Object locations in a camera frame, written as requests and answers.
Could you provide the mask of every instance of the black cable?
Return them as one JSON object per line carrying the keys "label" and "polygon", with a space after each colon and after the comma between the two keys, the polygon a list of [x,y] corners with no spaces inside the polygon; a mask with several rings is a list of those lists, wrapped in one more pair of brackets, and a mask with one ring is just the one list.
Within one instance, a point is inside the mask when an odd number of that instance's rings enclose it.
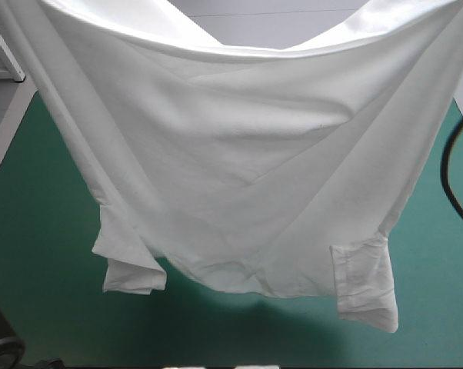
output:
{"label": "black cable", "polygon": [[455,197],[450,184],[448,183],[448,163],[452,153],[452,149],[454,148],[454,144],[457,141],[457,138],[463,131],[463,117],[460,122],[455,126],[454,130],[448,136],[447,142],[445,143],[444,152],[441,155],[441,165],[440,165],[440,180],[441,185],[444,188],[444,192],[448,197],[448,200],[454,207],[454,209],[458,212],[463,220],[463,208],[459,203],[458,199]]}

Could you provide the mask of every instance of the green surface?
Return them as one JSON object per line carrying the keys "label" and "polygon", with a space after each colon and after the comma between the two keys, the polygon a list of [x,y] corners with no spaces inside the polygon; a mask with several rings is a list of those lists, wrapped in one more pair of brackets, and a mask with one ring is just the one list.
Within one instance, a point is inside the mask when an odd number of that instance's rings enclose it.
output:
{"label": "green surface", "polygon": [[[332,298],[210,291],[168,264],[167,291],[102,293],[98,206],[36,95],[0,168],[0,307],[24,362],[69,365],[463,366],[463,222],[439,183],[451,106],[390,238],[400,328],[336,317]],[[451,160],[463,203],[463,135]]]}

